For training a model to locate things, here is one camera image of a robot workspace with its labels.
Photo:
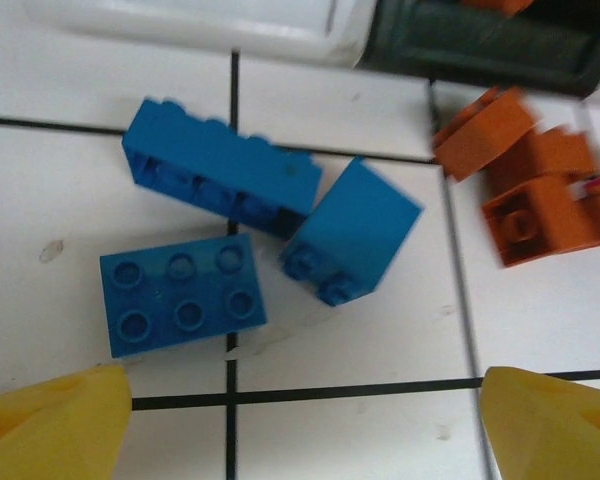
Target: blue 2x3 brick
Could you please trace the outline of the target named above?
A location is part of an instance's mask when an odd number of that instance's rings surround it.
[[[240,137],[170,101],[145,99],[122,146],[138,185],[282,238],[311,213],[322,173],[308,153]]]
[[[247,235],[100,258],[113,357],[266,323]]]
[[[331,306],[376,289],[422,212],[354,159],[281,254],[284,272]]]

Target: tile floor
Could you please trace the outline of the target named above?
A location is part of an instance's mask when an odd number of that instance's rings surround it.
[[[479,176],[447,182],[429,163],[431,96],[444,122],[482,91],[74,36],[0,2],[0,392],[111,361],[100,255],[227,232],[129,178],[120,133],[145,95],[170,96],[316,152],[321,194],[363,154],[426,210],[382,288],[338,309],[280,274],[279,242],[240,227],[270,324],[228,353],[220,338],[125,362],[115,478],[498,478],[480,377],[506,364],[600,387],[600,248],[499,267]],[[600,154],[600,107],[528,101]]]

